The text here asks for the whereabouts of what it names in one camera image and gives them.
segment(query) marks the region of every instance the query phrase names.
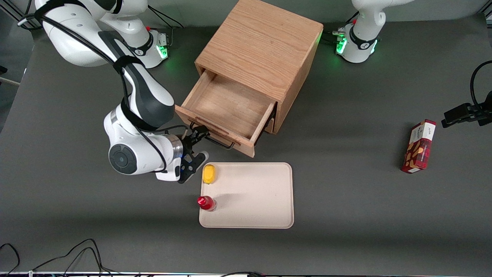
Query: red box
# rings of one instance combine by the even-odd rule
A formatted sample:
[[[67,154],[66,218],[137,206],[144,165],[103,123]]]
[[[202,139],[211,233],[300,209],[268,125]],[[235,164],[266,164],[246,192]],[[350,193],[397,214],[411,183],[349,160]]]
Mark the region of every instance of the red box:
[[[431,154],[432,137],[434,136],[435,122],[424,120],[412,128],[410,142],[406,149],[401,170],[406,173],[415,173],[426,169]]]

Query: beige tray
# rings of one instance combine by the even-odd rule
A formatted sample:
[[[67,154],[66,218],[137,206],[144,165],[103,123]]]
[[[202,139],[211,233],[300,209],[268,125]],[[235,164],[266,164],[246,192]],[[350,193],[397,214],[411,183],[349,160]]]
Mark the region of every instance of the beige tray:
[[[292,168],[287,163],[208,163],[215,180],[202,180],[201,195],[215,199],[214,211],[200,209],[206,228],[288,229],[294,224]]]

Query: wooden drawer cabinet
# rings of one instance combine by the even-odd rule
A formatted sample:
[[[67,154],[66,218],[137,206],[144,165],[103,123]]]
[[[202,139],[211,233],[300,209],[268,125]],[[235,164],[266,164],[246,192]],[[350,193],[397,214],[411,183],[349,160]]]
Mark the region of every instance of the wooden drawer cabinet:
[[[250,157],[261,132],[276,134],[311,68],[323,25],[239,0],[195,61],[200,79],[176,112]]]

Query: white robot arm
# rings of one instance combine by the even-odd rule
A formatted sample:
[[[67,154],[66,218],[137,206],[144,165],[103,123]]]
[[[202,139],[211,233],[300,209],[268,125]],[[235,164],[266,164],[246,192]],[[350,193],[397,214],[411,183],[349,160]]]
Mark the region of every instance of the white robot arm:
[[[153,48],[160,34],[150,33],[138,18],[127,17],[143,12],[147,1],[36,0],[35,4],[35,16],[67,61],[80,66],[109,62],[132,86],[131,94],[104,119],[113,168],[127,175],[153,172],[160,180],[181,183],[190,178],[208,158],[206,152],[193,155],[192,151],[194,144],[208,136],[208,130],[200,126],[180,138],[155,134],[173,118],[174,100],[144,67],[162,61],[159,44]],[[121,13],[127,18],[120,20]],[[115,27],[124,40],[102,31],[96,20]]]
[[[383,9],[407,4],[414,0],[352,0],[359,11],[357,23],[348,23],[339,28],[334,35],[339,35],[337,54],[351,63],[361,63],[374,52],[377,35],[386,23]]]

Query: yellow object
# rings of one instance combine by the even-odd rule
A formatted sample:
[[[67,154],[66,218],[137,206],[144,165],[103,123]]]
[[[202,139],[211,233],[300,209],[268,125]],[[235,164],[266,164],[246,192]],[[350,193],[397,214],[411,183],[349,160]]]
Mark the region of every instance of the yellow object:
[[[203,168],[202,178],[205,183],[212,183],[215,180],[215,167],[213,165],[206,165]]]

